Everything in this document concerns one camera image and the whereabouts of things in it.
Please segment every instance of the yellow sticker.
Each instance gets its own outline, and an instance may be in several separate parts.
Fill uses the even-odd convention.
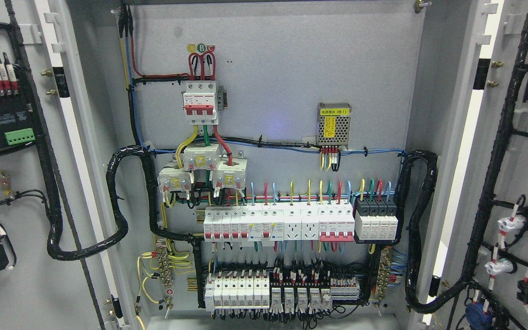
[[[325,126],[323,127],[323,136],[325,138],[335,138],[336,136],[336,118],[333,116],[325,117]]]
[[[325,108],[320,111],[321,116],[349,116],[350,109],[346,107]]]
[[[177,177],[170,178],[170,188],[172,190],[179,189],[181,187],[181,180]]]
[[[197,166],[205,166],[205,156],[197,156],[195,163],[197,163]]]

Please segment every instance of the black cable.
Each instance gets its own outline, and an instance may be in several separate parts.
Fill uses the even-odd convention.
[[[5,149],[0,150],[0,156],[5,156],[7,154],[11,154],[11,153],[14,153],[14,152],[19,152],[20,150],[24,150],[24,149],[30,148],[33,145],[34,145],[33,142],[28,142],[26,144],[19,144],[17,146],[13,146],[13,147],[10,147],[10,148],[5,148]]]
[[[451,329],[451,322],[453,321],[453,314],[455,314],[455,309],[457,307],[457,301],[459,301],[459,294],[457,296],[455,296],[455,298],[453,299],[453,303],[451,305],[451,311],[449,312],[448,325],[445,328],[445,330],[450,330]]]

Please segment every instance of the blue wire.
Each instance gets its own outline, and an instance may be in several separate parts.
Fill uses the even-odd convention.
[[[252,205],[256,204],[256,194],[254,193],[254,182],[250,182],[252,186]]]
[[[132,81],[132,66],[130,64],[130,46],[129,42],[125,42],[126,44],[126,64],[127,64],[127,71],[128,71],[128,80]],[[136,126],[136,134],[138,137],[138,140],[140,140],[141,146],[143,146],[145,149],[155,152],[155,153],[175,153],[176,150],[163,150],[163,149],[152,149],[146,146],[142,140],[142,136],[140,134],[140,126],[138,125],[138,103],[136,102],[136,91],[132,89],[132,107],[134,109],[134,126]]]
[[[352,184],[350,183],[350,180],[347,180],[347,189],[348,189],[348,200],[351,200],[352,198]]]
[[[272,182],[272,193],[274,196],[272,196],[272,205],[276,205],[276,183]]]
[[[392,191],[392,182],[388,182],[388,194],[386,196],[386,201],[390,201],[390,192]]]

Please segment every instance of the open cabinet door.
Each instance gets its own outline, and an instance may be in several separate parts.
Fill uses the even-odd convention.
[[[40,119],[44,126],[42,136],[37,137],[41,141],[38,151],[50,155],[46,161],[52,166],[46,174],[55,178],[56,193],[62,201],[65,230],[60,246],[72,250],[95,241],[90,234],[89,219],[94,218],[92,211],[97,210],[90,204],[86,190],[87,170],[80,166],[85,164],[83,152],[75,148],[79,145],[74,134],[78,124],[65,111],[63,103],[67,99],[58,97],[62,77],[57,69],[62,64],[49,56],[44,47],[50,34],[43,33],[44,25],[37,15],[36,8],[41,4],[0,0],[0,56],[6,52],[11,63],[18,64],[17,75],[25,77],[19,95],[24,94],[28,100],[23,106],[33,113],[28,117]],[[58,85],[53,77],[56,73]],[[6,189],[11,194],[28,189],[45,192],[40,168],[41,158],[34,147],[0,157],[0,170],[11,178],[11,186],[6,180]],[[6,197],[0,192],[0,200]],[[103,306],[103,301],[114,291],[109,290],[109,280],[103,275],[107,268],[99,267],[105,266],[102,260],[106,257],[95,256],[80,262],[54,260],[46,253],[50,227],[44,207],[36,201],[22,200],[11,203],[7,211],[4,208],[0,207],[0,222],[15,243],[17,265],[0,271],[0,311],[6,311],[5,317],[0,317],[0,328],[109,328],[111,322],[105,324],[104,320],[109,309]]]
[[[524,283],[528,282],[528,96],[524,95],[528,84],[528,1],[504,1],[488,81],[478,112],[443,278],[452,284],[465,269],[464,253],[469,242],[473,251],[478,252],[472,258],[478,262],[475,278],[485,288],[492,288],[493,296],[509,315],[510,328],[528,329],[528,292],[523,290]],[[503,219],[511,223],[512,209],[518,217],[522,216],[524,224],[518,223],[515,228],[499,227],[504,226]],[[484,225],[472,228],[476,214]],[[506,248],[500,247],[498,257],[493,258],[494,246],[501,242],[505,242]],[[494,276],[491,285],[490,275],[502,263],[510,265]],[[456,324],[467,326],[466,319],[480,317],[487,301],[490,306],[494,305],[490,302],[492,299],[474,296],[474,290],[461,296],[452,311],[455,312],[452,328]],[[474,301],[480,308],[468,310],[463,304],[464,298],[469,305]],[[445,323],[447,317],[442,316],[449,315],[446,311],[440,314]]]

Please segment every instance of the yellow wire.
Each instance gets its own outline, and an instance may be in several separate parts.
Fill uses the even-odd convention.
[[[119,46],[121,48],[121,64],[123,64],[123,75],[126,78],[126,88],[130,86],[130,78],[127,73],[127,64],[126,64],[126,46],[124,44],[123,38],[119,39]]]
[[[291,181],[291,205],[293,204],[293,194],[295,193],[295,188],[293,182]]]
[[[138,319],[138,322],[140,322],[142,330],[146,330],[146,326],[144,325],[144,322],[142,322],[142,318],[140,317],[140,315],[136,315],[136,318]]]
[[[308,181],[308,190],[307,190],[307,205],[311,205],[311,180]]]
[[[192,135],[189,136],[189,138],[187,138],[187,140],[184,140],[178,146],[178,148],[176,148],[175,157],[176,157],[176,162],[178,163],[178,168],[179,169],[182,169],[182,160],[181,160],[182,149],[185,148],[186,146],[188,146],[189,144],[191,144],[191,142],[193,142],[193,140],[195,140],[195,138],[197,137],[197,134],[199,134],[199,127],[197,125],[193,125],[193,133],[192,133]]]
[[[366,188],[366,180],[362,179],[360,182],[360,200],[364,200],[364,189]]]
[[[156,304],[159,304],[160,302],[157,301],[157,300],[154,300],[148,293],[148,291],[146,291],[146,281],[148,281],[148,279],[151,278],[150,276],[146,276],[144,278],[144,280],[142,281],[142,290],[144,291],[144,294],[146,295],[146,298],[148,298],[148,300],[150,300],[151,303],[156,303]]]

